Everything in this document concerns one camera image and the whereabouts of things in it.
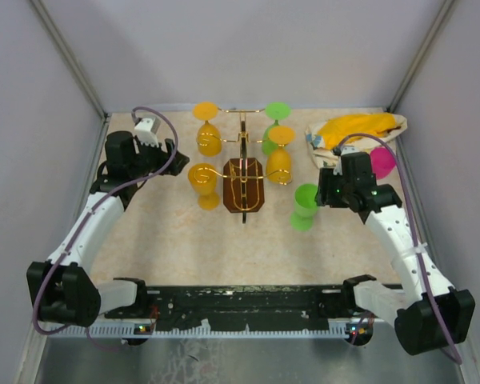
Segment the yellow wine glass hung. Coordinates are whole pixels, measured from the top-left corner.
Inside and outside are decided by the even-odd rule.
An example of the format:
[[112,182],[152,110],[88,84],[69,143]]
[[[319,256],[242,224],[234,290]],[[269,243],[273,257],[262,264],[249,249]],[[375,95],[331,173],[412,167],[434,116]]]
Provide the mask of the yellow wine glass hung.
[[212,102],[200,102],[193,109],[194,117],[203,122],[198,129],[196,143],[200,154],[213,157],[222,151],[222,138],[218,128],[210,120],[218,115],[218,107]]

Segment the green wine glass hung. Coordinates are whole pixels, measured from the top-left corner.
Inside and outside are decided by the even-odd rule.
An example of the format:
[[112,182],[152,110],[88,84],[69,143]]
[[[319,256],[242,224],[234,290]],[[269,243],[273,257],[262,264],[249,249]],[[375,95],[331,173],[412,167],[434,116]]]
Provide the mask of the green wine glass hung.
[[262,137],[262,152],[265,156],[269,156],[274,150],[278,148],[278,145],[269,139],[269,132],[279,125],[280,120],[288,118],[291,114],[291,108],[284,102],[271,102],[265,108],[266,116],[273,120],[269,125]]

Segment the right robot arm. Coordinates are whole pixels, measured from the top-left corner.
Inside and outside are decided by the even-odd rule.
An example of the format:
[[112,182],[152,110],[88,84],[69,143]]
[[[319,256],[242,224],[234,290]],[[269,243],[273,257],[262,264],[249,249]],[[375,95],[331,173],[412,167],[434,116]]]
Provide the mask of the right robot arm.
[[410,355],[466,340],[475,308],[473,295],[457,290],[430,259],[395,188],[377,182],[368,154],[344,154],[337,168],[320,169],[315,201],[318,206],[357,214],[386,249],[401,280],[400,294],[368,274],[345,280],[341,304],[348,315],[369,311],[392,325]]

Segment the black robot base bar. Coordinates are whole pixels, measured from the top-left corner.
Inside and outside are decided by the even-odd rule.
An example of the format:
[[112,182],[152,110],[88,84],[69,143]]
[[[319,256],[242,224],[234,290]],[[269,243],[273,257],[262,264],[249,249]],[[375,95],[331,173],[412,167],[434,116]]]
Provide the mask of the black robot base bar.
[[342,285],[148,286],[131,306],[111,310],[110,319],[167,320],[214,314],[269,314],[285,311],[346,318],[363,309],[354,303],[352,289]]

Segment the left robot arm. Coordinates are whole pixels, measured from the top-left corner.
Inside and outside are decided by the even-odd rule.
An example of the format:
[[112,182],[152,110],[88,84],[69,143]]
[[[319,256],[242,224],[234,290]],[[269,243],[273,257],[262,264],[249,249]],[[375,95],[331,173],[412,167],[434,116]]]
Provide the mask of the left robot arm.
[[105,159],[98,166],[86,205],[60,246],[44,262],[32,262],[26,279],[32,323],[42,335],[69,326],[88,328],[102,314],[129,313],[139,318],[150,308],[146,284],[138,278],[114,278],[95,285],[90,270],[108,233],[148,180],[177,176],[189,162],[179,136],[160,142],[150,131],[108,134]]

